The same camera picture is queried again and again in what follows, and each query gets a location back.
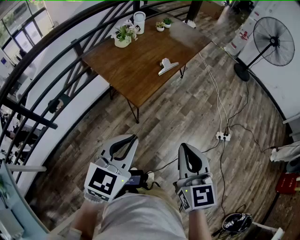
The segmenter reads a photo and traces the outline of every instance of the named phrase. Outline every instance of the power strip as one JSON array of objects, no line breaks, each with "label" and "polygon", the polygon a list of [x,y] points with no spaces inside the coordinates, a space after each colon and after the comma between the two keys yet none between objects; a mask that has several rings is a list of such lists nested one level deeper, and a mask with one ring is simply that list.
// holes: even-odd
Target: power strip
[{"label": "power strip", "polygon": [[216,134],[216,138],[220,139],[220,140],[230,141],[230,137],[231,137],[230,134],[228,134],[228,136],[226,136],[222,132],[217,132],[217,134]]}]

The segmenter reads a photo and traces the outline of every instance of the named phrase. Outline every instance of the standing fan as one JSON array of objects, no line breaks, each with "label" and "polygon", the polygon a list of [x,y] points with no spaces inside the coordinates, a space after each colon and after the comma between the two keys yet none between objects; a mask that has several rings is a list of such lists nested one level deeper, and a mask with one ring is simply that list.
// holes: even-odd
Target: standing fan
[{"label": "standing fan", "polygon": [[269,63],[275,66],[289,64],[295,52],[294,40],[287,27],[273,17],[263,17],[254,26],[253,38],[259,55],[247,66],[236,63],[234,70],[241,80],[249,81],[248,68],[263,56]]}]

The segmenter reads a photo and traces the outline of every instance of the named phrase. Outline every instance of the tabletop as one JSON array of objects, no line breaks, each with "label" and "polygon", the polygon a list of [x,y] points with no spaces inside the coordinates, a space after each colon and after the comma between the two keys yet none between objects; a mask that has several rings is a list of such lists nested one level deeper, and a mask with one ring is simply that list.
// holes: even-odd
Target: tabletop
[{"label": "tabletop", "polygon": [[[174,23],[158,32],[155,23],[166,17]],[[114,39],[108,39],[83,60],[138,108],[210,42],[198,30],[168,14],[147,19],[145,32],[137,38],[125,48],[116,47]],[[159,76],[159,63],[164,58],[179,65]]]}]

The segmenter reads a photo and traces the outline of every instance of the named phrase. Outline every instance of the white sneaker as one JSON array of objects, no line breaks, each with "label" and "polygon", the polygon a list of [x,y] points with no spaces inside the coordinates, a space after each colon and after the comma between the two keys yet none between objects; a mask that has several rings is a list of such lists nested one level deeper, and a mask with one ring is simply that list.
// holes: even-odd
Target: white sneaker
[{"label": "white sneaker", "polygon": [[153,182],[154,181],[154,172],[147,172],[146,173],[148,175],[148,180],[147,181],[151,181]]}]

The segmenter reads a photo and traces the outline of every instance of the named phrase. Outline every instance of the black handrail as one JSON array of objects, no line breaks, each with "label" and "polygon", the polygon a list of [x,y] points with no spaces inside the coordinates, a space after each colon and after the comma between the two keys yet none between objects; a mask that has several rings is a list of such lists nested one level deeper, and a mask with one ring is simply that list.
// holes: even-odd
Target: black handrail
[{"label": "black handrail", "polygon": [[[158,3],[154,3],[154,4],[149,4],[149,5],[144,5],[142,7],[140,7],[140,10],[146,10],[148,8],[152,8],[161,4],[165,4],[168,2],[172,2],[172,1],[162,1],[162,2],[158,2]],[[118,7],[118,5],[120,5],[120,8],[117,9],[117,11],[112,15],[112,17],[110,17],[110,19],[108,21],[106,21],[106,19],[110,16],[111,13],[113,13],[113,11]],[[64,34],[65,32],[67,32],[68,30],[70,30],[72,27],[76,26],[77,24],[79,24],[80,22],[86,20],[87,18],[103,11],[106,9],[110,10],[108,11],[108,13],[104,16],[104,18],[100,21],[100,23],[98,24],[97,27],[95,27],[94,29],[90,30],[89,32],[87,32],[86,34],[84,34],[83,36],[81,36],[80,38],[72,41],[70,43],[70,45],[68,47],[66,47],[63,51],[61,51],[57,56],[55,56],[39,73],[38,75],[32,80],[32,82],[29,84],[28,88],[24,91],[24,93],[22,94],[21,98],[19,99],[17,105],[20,106],[21,105],[21,101],[28,95],[28,93],[32,90],[32,88],[35,86],[35,84],[41,79],[41,77],[43,77],[43,75],[59,60],[61,59],[66,53],[68,53],[71,49],[75,49],[79,48],[77,55],[78,57],[71,62],[60,74],[58,74],[58,76],[48,85],[48,87],[41,93],[41,95],[39,96],[39,98],[36,100],[36,102],[33,104],[33,106],[30,108],[29,113],[33,113],[33,111],[36,109],[36,107],[40,104],[40,102],[44,99],[44,97],[47,95],[47,93],[54,87],[54,85],[65,75],[69,72],[67,80],[63,86],[63,89],[57,94],[57,96],[53,99],[53,101],[45,108],[45,110],[43,111],[43,113],[39,116],[40,118],[44,118],[45,115],[47,114],[47,112],[49,111],[51,105],[58,100],[63,94],[64,92],[66,92],[67,90],[71,89],[73,87],[72,91],[72,95],[71,95],[71,101],[81,92],[81,90],[83,90],[96,76],[97,74],[95,72],[92,72],[90,70],[90,67],[82,64],[82,56],[86,53],[83,53],[84,49],[89,45],[90,41],[94,38],[93,42],[91,43],[89,49],[87,50],[87,52],[91,51],[93,48],[97,47],[99,44],[101,44],[102,42],[106,41],[108,39],[108,37],[106,36],[110,30],[113,28],[114,24],[116,23],[119,19],[122,19],[126,16],[132,15],[135,11],[129,11],[129,8],[134,5],[134,9],[138,9],[137,6],[139,6],[138,4],[134,4],[133,2],[128,4],[128,2],[126,1],[115,1],[115,2],[101,2],[99,4],[96,4],[90,8],[87,8],[86,10],[78,13],[77,15],[75,15],[74,17],[72,17],[71,19],[65,21],[63,24],[61,24],[59,27],[55,28],[53,31],[51,31],[46,37],[44,37],[38,44],[36,44],[28,53],[27,55],[20,61],[20,63],[17,65],[17,67],[13,70],[13,72],[11,73],[11,75],[9,76],[9,78],[7,79],[6,83],[4,84],[4,86],[2,87],[1,91],[0,91],[0,107],[3,104],[10,88],[14,85],[14,83],[18,80],[18,78],[20,77],[20,75],[23,73],[23,71],[29,66],[29,64],[47,47],[49,46],[54,40],[56,40],[57,38],[59,38],[62,34]],[[165,11],[159,11],[157,14],[151,15],[150,17],[162,14],[162,13],[166,13],[166,12],[170,12],[170,11],[174,11],[176,9],[179,8],[185,8],[188,7],[190,5],[184,5],[184,6],[179,6],[179,7],[174,7]],[[95,44],[98,39],[100,38],[100,36],[103,34],[103,36],[101,37],[100,41]],[[80,43],[83,40],[86,40],[86,42],[83,45],[83,48],[80,47]],[[76,70],[73,78],[71,81],[69,81],[71,79],[72,73],[76,68],[76,65],[80,63],[78,65],[78,69]],[[81,79],[81,77],[85,74],[85,73],[89,73],[87,80],[85,80],[85,82],[82,84],[82,86],[79,87],[79,89],[76,90],[77,84],[79,82],[79,80]],[[50,123],[54,124],[55,119],[59,116],[59,114],[61,113],[61,111],[63,111],[63,109],[67,106],[68,104],[64,104],[55,114],[54,116],[50,119]],[[9,123],[11,122],[13,116],[15,115],[16,110],[13,109],[11,115],[9,116],[8,122],[6,123],[3,132],[0,136],[0,143],[3,141],[4,138],[4,131],[8,128]],[[23,129],[23,127],[25,126],[26,121],[29,118],[26,116],[24,118],[24,120],[21,122],[19,129],[16,132],[16,136],[18,135],[18,133]],[[22,151],[24,150],[24,147],[26,145],[26,142],[28,141],[30,135],[36,130],[37,126],[40,124],[40,121],[36,121],[36,123],[34,124],[34,126],[31,128],[30,132],[28,133],[26,139],[23,142],[23,145],[21,146],[19,153],[16,156],[16,160],[15,160],[15,164],[17,163],[20,155],[22,154]],[[37,140],[35,141],[35,143],[32,145],[26,159],[23,162],[23,165],[25,165],[28,161],[28,159],[31,156],[31,153],[34,151],[35,147],[37,146],[37,144],[39,143],[39,140],[43,137],[43,135],[46,133],[46,131],[48,130],[48,128],[51,127],[48,125],[46,125],[45,127],[43,127],[43,129],[41,130]],[[12,147],[14,145],[15,142],[15,138],[12,140],[9,150],[8,152],[11,152]]]},{"label": "black handrail", "polygon": [[7,78],[5,84],[2,86],[0,90],[0,107],[2,106],[3,99],[8,95],[10,89],[13,85],[18,81],[19,77],[25,71],[25,69],[29,66],[29,64],[52,42],[58,39],[61,35],[66,33],[68,30],[78,25],[82,21],[90,18],[91,16],[104,11],[114,5],[118,5],[124,1],[104,1],[100,2],[94,6],[91,6],[82,12],[76,14],[72,18],[69,18],[62,24],[60,24],[53,31],[49,32],[44,38],[42,38],[18,63],[18,65],[14,68],[12,73]]}]

